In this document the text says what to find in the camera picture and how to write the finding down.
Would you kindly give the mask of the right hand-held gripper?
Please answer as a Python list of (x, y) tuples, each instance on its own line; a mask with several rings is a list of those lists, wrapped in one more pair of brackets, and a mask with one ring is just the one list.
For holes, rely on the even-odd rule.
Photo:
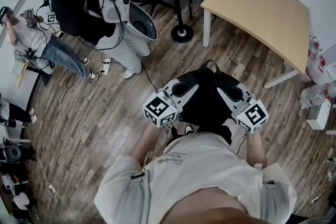
[(217, 91), (232, 111), (235, 123), (249, 134), (255, 133), (267, 123), (269, 114), (262, 101), (251, 97), (250, 91), (243, 83), (239, 83), (236, 88), (227, 91), (221, 88), (217, 88)]

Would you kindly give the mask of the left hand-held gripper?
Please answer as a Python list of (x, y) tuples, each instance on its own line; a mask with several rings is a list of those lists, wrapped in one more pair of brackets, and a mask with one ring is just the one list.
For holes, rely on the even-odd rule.
[(178, 119), (183, 106), (193, 97), (199, 84), (173, 79), (157, 93), (152, 93), (143, 105), (144, 116), (156, 127)]

